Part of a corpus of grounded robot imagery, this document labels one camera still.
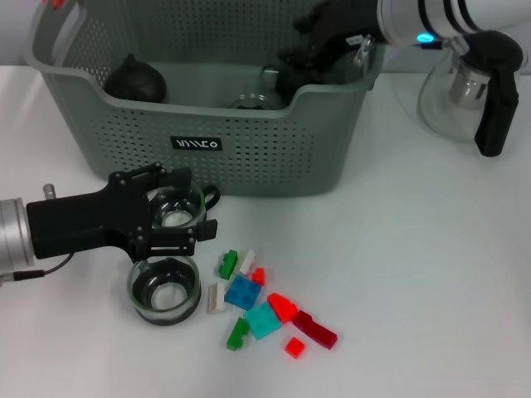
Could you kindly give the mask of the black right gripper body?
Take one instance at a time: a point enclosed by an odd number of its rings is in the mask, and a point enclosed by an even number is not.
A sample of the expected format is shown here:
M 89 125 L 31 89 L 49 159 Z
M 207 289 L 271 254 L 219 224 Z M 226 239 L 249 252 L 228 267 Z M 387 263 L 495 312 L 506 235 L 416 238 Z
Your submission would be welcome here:
M 337 59 L 358 48 L 351 37 L 385 42 L 378 22 L 378 1 L 323 1 L 314 8 L 314 58 Z

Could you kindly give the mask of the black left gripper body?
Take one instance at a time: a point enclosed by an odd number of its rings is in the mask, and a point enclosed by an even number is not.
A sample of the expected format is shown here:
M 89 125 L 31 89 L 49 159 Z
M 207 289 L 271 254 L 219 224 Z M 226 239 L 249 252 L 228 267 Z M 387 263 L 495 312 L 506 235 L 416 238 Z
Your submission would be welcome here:
M 97 192 L 26 205 L 34 255 L 48 259 L 115 247 L 132 261 L 151 254 L 152 221 L 147 193 L 166 172 L 160 163 L 113 172 Z

